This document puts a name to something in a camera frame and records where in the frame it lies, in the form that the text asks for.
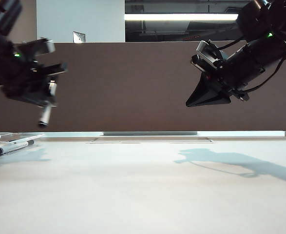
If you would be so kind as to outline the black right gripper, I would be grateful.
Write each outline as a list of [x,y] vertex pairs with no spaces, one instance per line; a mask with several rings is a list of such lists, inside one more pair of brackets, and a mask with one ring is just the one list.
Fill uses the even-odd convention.
[[286,60],[286,42],[276,36],[263,36],[248,42],[227,59],[220,59],[216,69],[201,74],[198,85],[186,101],[187,107],[230,104],[231,96],[247,101],[248,93],[259,89],[269,79],[253,88],[246,86],[277,64],[274,74]]

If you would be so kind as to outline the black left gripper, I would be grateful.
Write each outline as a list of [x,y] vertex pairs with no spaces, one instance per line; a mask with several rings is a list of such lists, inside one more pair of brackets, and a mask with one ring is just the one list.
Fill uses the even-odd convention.
[[55,107],[58,76],[67,72],[67,64],[45,66],[35,59],[36,56],[53,52],[54,45],[24,44],[19,49],[26,56],[26,68],[3,86],[4,94],[9,99],[40,107]]

